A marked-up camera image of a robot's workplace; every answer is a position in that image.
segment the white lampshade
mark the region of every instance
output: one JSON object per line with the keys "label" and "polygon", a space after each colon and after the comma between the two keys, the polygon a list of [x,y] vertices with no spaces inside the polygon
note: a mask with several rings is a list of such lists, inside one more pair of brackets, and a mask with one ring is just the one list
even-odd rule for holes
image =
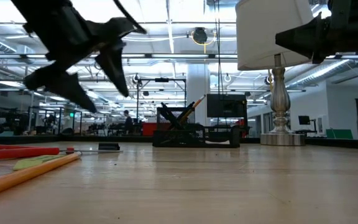
{"label": "white lampshade", "polygon": [[283,66],[310,61],[307,57],[278,46],[275,35],[309,23],[313,19],[305,0],[242,0],[237,12],[238,70],[274,67],[274,55],[282,55]]}

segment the person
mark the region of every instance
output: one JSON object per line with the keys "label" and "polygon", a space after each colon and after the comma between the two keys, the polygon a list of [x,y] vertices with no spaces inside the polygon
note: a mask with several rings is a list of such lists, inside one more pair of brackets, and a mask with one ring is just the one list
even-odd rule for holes
{"label": "person", "polygon": [[133,123],[133,120],[132,120],[131,116],[129,116],[129,111],[128,110],[124,111],[124,116],[126,117],[125,124],[124,124],[124,132],[126,134],[130,134],[130,133],[133,132],[134,123]]}

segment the silver lamp base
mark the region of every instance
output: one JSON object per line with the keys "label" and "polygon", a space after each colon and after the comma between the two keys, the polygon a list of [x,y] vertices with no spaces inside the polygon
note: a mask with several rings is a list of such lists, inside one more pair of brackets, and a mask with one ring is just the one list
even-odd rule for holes
{"label": "silver lamp base", "polygon": [[278,134],[268,133],[260,136],[260,143],[266,146],[304,146],[305,135],[303,134]]}

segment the robotic claw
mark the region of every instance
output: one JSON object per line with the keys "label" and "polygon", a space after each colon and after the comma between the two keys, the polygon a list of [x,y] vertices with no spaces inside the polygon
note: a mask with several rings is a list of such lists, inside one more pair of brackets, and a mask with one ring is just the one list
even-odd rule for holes
{"label": "robotic claw", "polygon": [[358,55],[358,0],[329,0],[332,16],[319,16],[276,35],[276,44],[321,63],[337,52]]}
{"label": "robotic claw", "polygon": [[54,60],[51,65],[25,77],[28,89],[44,86],[46,91],[95,113],[95,105],[78,83],[78,74],[69,75],[66,70],[89,54],[99,52],[96,62],[118,91],[124,96],[129,95],[122,69],[125,43],[121,39],[131,32],[146,34],[147,31],[118,0],[114,2],[126,17],[112,18],[106,23],[85,20],[70,0],[11,1],[27,21],[24,25],[26,32],[35,32],[49,50],[46,58]]}

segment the lamp stand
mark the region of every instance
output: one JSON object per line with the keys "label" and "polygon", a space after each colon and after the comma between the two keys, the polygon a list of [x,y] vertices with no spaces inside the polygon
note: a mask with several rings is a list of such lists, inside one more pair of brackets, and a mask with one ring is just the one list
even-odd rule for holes
{"label": "lamp stand", "polygon": [[295,134],[288,128],[287,111],[291,108],[291,100],[285,88],[285,68],[281,63],[281,55],[274,55],[275,68],[272,70],[274,87],[270,107],[274,111],[273,131],[262,134],[260,143],[268,146],[304,146],[305,135]]}

